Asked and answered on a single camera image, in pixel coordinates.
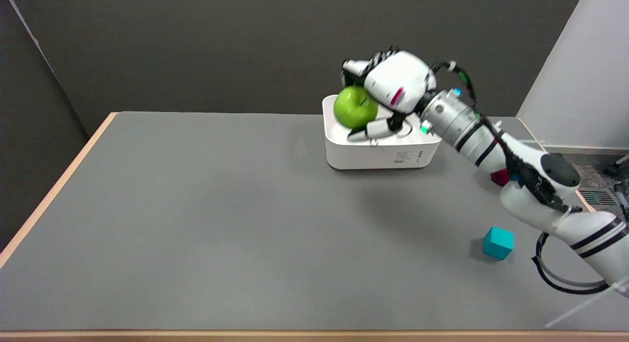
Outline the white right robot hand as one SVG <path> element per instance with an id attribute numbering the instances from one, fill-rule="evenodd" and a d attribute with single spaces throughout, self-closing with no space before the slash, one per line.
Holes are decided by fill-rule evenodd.
<path id="1" fill-rule="evenodd" d="M 342 64 L 343 86 L 361 86 L 371 98 L 392 112 L 353 128 L 348 142 L 388 138 L 403 127 L 407 116 L 415 113 L 422 96 L 436 89 L 432 69 L 420 58 L 397 47 L 376 53 L 369 60 L 347 58 Z"/>

